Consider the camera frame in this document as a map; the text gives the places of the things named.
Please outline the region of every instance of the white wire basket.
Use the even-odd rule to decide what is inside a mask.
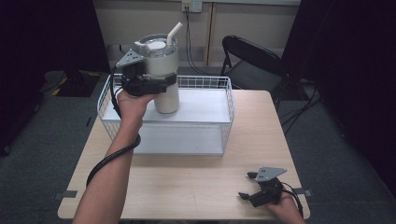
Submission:
[[[120,76],[114,76],[114,90],[120,88]],[[99,97],[97,111],[110,138],[114,139],[120,118],[111,103],[109,78]],[[179,109],[171,114],[161,114],[152,101],[148,103],[139,131],[142,142],[134,153],[223,155],[234,115],[230,79],[177,76],[177,84]]]

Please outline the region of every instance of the black chair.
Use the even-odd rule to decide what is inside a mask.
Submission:
[[[225,59],[221,75],[230,78],[233,89],[269,91],[277,110],[289,77],[281,59],[271,50],[236,35],[225,36],[222,46]],[[232,66],[230,54],[241,61]]]

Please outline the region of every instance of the wall outlet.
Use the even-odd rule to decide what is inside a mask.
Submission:
[[[181,11],[189,12],[202,12],[202,2],[201,1],[181,1]]]

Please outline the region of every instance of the wooden table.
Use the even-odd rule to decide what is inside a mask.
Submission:
[[[238,192],[259,191],[247,172],[261,166],[286,168],[278,178],[300,188],[285,136],[267,91],[233,91],[235,114],[225,153],[217,156],[134,155],[122,219],[264,220],[274,217],[254,208]],[[92,167],[105,155],[111,139],[96,119],[63,198],[60,218],[73,218]],[[310,211],[299,195],[304,218]]]

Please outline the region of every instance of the white tube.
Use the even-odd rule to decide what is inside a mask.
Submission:
[[[145,47],[146,46],[146,44],[142,44],[142,43],[140,43],[139,41],[135,41],[134,42],[138,47]]]
[[[169,32],[168,37],[166,38],[166,45],[172,45],[172,38],[175,35],[175,33],[182,27],[183,25],[179,22],[171,32]]]

